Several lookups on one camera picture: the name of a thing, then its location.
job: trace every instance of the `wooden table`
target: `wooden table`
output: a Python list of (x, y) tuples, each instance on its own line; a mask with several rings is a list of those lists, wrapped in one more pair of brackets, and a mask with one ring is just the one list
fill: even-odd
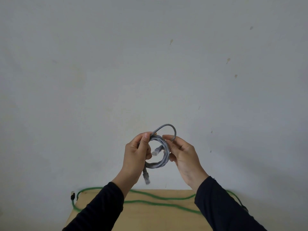
[[(155, 194), (160, 197), (188, 197), (192, 190), (140, 190)], [(85, 208), (88, 203), (98, 194), (99, 190), (88, 190), (79, 194), (76, 202), (78, 208)], [(194, 197), (188, 200), (159, 200), (146, 195), (129, 192), (125, 200), (146, 200), (157, 203), (177, 204), (186, 208), (199, 210), (194, 204)], [(77, 211), (72, 210), (66, 225), (75, 218)], [(142, 203), (124, 204), (122, 213), (116, 221), (114, 231), (117, 230), (203, 230), (210, 231), (212, 228), (206, 219), (199, 214), (187, 212), (174, 207), (152, 206)]]

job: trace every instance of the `hand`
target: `hand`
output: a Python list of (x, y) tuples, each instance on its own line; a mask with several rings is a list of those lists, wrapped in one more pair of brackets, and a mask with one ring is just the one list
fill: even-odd
[(152, 132), (137, 135), (125, 146), (123, 167), (119, 174), (112, 180), (123, 192), (124, 198), (135, 185), (143, 171), (145, 160), (151, 159), (149, 145)]
[(171, 151), (170, 161), (175, 162), (184, 182), (197, 192), (208, 174), (202, 168), (194, 146), (177, 136), (171, 142), (172, 138), (172, 135), (163, 135)]

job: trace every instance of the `black sleeve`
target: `black sleeve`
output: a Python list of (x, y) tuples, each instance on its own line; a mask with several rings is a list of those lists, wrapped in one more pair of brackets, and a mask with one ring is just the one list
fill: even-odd
[(109, 182), (63, 230), (111, 230), (123, 211), (123, 203), (122, 191)]
[(266, 231), (212, 177), (199, 186), (195, 204), (213, 231)]

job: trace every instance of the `coiled cable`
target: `coiled cable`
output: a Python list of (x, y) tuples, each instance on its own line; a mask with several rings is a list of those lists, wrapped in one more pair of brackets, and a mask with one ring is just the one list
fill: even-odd
[(150, 136), (150, 141), (156, 140), (161, 143), (161, 145), (152, 152), (152, 155), (157, 155), (158, 153), (161, 152), (161, 150), (164, 149), (164, 156), (161, 161), (156, 162), (156, 163), (145, 162), (144, 169), (143, 169), (143, 178), (144, 178), (146, 185), (150, 184), (150, 179), (149, 179), (149, 174), (147, 172), (147, 168), (160, 168), (160, 167), (165, 166), (165, 164), (169, 161), (170, 150), (169, 150), (168, 144), (161, 136), (156, 135), (156, 132), (165, 126), (171, 126), (174, 130), (174, 137), (172, 138), (171, 141), (173, 141), (176, 137), (175, 127), (171, 124), (164, 124), (152, 132)]

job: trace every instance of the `person's right hand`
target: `person's right hand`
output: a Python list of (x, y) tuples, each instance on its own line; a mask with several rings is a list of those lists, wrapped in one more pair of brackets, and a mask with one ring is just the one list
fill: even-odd
[(198, 155), (193, 145), (190, 145), (180, 137), (163, 135), (170, 148), (170, 161), (174, 161), (184, 182), (197, 192), (201, 183), (208, 177), (202, 168)]

